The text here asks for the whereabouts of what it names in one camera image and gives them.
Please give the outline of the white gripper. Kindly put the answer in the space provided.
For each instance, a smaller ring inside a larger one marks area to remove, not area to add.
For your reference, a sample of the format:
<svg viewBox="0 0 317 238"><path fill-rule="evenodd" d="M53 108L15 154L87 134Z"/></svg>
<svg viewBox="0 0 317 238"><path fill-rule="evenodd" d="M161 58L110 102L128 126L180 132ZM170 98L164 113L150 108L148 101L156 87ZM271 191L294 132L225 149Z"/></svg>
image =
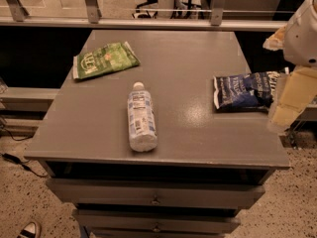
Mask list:
<svg viewBox="0 0 317 238"><path fill-rule="evenodd" d="M267 128L286 130L317 95L316 0L305 0L286 27L264 41L263 48L283 49L284 58L296 65L293 72L278 79L268 112Z"/></svg>

